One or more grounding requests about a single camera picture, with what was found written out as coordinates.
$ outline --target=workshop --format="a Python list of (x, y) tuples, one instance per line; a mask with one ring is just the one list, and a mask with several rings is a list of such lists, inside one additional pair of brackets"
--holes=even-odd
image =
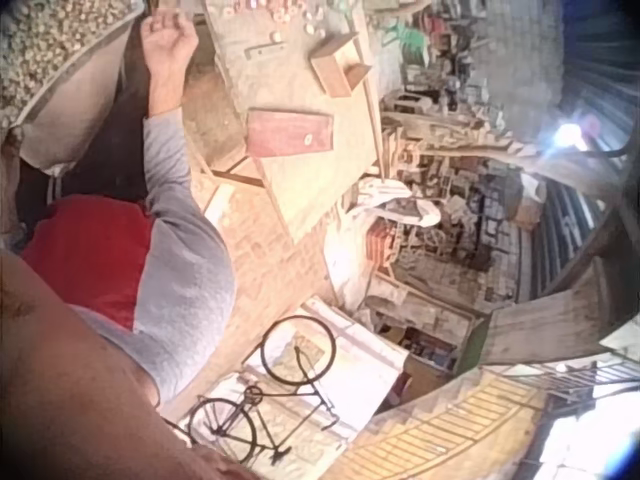
[(3, 2), (0, 477), (618, 478), (633, 3)]

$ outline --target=person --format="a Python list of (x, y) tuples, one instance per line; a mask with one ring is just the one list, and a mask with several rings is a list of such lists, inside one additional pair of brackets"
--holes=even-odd
[[(204, 367), (235, 285), (224, 242), (190, 193), (180, 104), (195, 28), (181, 12), (157, 10), (140, 29), (150, 74), (145, 204), (64, 196), (22, 258), (0, 250), (8, 478), (256, 478), (206, 447), (187, 449), (154, 409)], [(6, 198), (3, 232), (16, 219)]]

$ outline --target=red wooden block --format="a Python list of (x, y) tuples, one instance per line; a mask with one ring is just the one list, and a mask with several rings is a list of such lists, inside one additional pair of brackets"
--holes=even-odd
[(247, 131), (247, 153), (257, 158), (333, 150), (330, 115), (250, 110)]

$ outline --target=light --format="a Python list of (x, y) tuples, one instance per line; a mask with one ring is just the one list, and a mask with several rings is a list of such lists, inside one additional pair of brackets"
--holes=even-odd
[(582, 129), (580, 125), (575, 123), (560, 125), (553, 137), (553, 141), (560, 148), (576, 147), (581, 152), (588, 150), (587, 144), (582, 137)]

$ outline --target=wooden table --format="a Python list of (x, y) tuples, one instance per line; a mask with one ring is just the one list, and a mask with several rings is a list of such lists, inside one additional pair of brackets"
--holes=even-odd
[[(208, 17), (217, 60), (241, 118), (246, 118), (251, 108), (334, 117), (333, 150), (330, 152), (255, 158), (248, 162), (253, 163), (248, 170), (213, 172), (220, 180), (236, 185), (264, 186), (282, 223), (297, 242), (378, 159), (378, 137), (374, 128), (379, 129), (380, 123), (372, 122), (370, 116), (372, 109), (373, 118), (379, 119), (374, 82), (361, 84), (349, 98), (330, 98), (324, 93), (308, 60), (310, 52), (322, 41), (304, 32), (301, 15), (294, 17), (288, 25), (279, 26), (266, 11), (223, 18), (222, 3), (220, 7), (213, 3), (208, 2)], [(350, 31), (341, 15), (329, 12), (326, 17), (327, 36)], [(361, 30), (361, 55), (365, 62), (371, 61), (362, 10), (355, 12), (354, 21), (357, 27), (352, 24), (351, 29)], [(286, 42), (282, 51), (274, 56), (248, 59), (246, 50), (271, 43), (270, 34), (278, 28)]]

